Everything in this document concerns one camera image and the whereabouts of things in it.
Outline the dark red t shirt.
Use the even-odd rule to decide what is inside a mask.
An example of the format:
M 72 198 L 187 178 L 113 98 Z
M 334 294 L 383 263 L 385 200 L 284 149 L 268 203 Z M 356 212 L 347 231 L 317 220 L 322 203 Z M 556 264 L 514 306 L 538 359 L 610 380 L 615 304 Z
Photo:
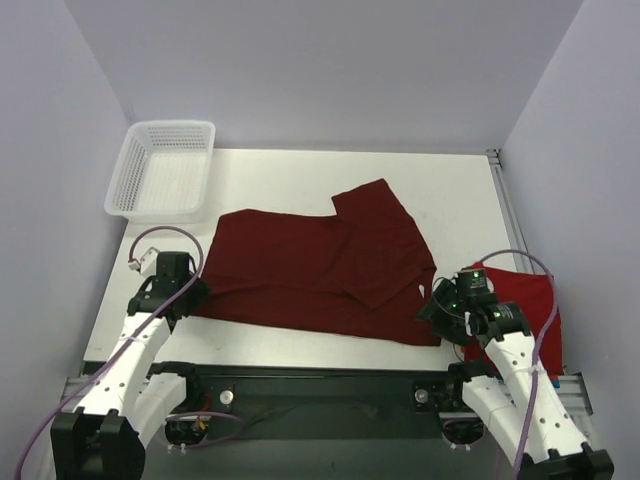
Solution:
M 200 317 L 437 346 L 417 320 L 437 267 L 379 179 L 333 196 L 331 216 L 245 209 L 220 217 Z

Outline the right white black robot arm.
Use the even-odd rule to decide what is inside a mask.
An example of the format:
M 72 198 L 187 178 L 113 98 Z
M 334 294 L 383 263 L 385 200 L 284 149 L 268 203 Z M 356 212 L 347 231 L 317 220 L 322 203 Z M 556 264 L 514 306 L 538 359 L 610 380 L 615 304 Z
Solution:
M 502 302 L 483 268 L 442 281 L 418 314 L 452 344 L 479 343 L 486 360 L 449 365 L 443 395 L 473 411 L 515 479 L 610 479 L 607 451 L 591 446 L 560 400 L 540 358 L 540 340 L 514 302 Z

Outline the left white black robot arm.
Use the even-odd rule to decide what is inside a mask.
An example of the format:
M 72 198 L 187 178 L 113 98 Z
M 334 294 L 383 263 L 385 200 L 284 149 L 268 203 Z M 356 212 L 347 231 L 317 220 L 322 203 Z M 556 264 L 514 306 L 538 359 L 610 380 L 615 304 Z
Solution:
M 155 357 L 177 322 L 209 293 L 187 252 L 161 252 L 156 270 L 129 300 L 123 327 L 103 372 L 50 429 L 58 479 L 139 479 L 146 448 L 173 409 L 188 412 L 202 387 L 179 373 L 153 374 Z

